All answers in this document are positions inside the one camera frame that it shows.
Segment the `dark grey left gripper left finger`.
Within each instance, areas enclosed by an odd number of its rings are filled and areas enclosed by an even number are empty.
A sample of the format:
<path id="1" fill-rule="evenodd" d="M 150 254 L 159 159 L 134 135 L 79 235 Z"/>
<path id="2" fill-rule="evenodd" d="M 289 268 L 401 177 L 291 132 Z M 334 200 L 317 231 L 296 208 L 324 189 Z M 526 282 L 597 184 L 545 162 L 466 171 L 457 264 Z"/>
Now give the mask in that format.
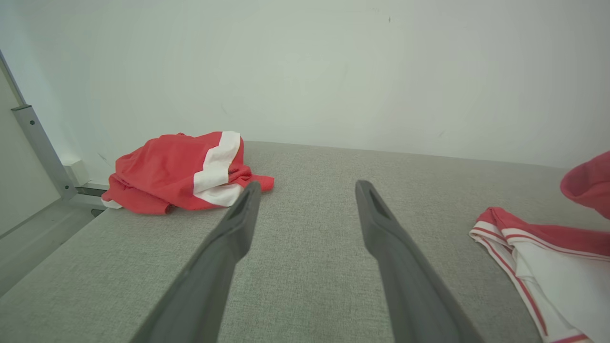
<path id="1" fill-rule="evenodd" d="M 215 343 L 236 265 L 248 254 L 261 185 L 242 191 L 148 315 L 133 343 Z"/>

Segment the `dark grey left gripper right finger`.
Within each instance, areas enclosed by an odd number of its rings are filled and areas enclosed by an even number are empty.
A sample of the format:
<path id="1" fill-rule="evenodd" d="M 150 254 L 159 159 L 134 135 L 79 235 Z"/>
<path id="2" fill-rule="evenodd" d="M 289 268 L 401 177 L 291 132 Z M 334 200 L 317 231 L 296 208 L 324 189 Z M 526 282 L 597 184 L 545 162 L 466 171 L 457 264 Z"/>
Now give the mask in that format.
<path id="1" fill-rule="evenodd" d="M 481 343 L 482 337 L 374 185 L 355 196 L 364 244 L 376 259 L 396 343 Z"/>

